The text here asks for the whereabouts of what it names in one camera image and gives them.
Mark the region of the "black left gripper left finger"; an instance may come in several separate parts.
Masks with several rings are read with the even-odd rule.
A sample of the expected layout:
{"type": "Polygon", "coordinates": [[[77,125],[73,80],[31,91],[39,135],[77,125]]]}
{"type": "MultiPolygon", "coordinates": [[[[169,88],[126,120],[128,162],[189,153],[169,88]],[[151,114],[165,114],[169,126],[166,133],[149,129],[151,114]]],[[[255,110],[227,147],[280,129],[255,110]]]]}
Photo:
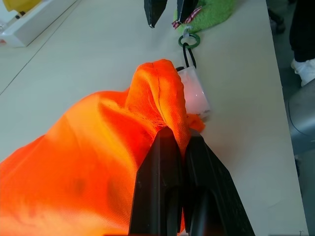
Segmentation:
{"type": "Polygon", "coordinates": [[[136,173],[130,236],[175,236],[182,220],[182,156],[172,130],[160,130],[136,173]]]}

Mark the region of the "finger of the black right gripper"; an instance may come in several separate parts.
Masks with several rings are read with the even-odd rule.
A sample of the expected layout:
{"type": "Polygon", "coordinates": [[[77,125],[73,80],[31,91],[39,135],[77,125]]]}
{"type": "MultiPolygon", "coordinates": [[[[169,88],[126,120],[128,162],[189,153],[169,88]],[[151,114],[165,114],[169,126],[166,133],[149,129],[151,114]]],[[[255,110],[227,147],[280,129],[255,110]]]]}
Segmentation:
{"type": "Polygon", "coordinates": [[[144,0],[144,10],[150,28],[155,28],[166,8],[167,0],[144,0]]]}
{"type": "Polygon", "coordinates": [[[176,22],[184,23],[198,4],[198,0],[177,0],[176,22]]]}

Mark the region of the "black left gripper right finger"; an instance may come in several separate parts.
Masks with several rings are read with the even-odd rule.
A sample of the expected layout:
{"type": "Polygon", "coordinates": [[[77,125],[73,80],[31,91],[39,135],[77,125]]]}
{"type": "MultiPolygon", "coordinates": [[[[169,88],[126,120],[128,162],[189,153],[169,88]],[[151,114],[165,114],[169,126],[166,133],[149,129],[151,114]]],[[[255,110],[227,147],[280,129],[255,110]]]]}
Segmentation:
{"type": "Polygon", "coordinates": [[[230,172],[191,130],[184,162],[185,230],[190,236],[253,236],[230,172]]]}

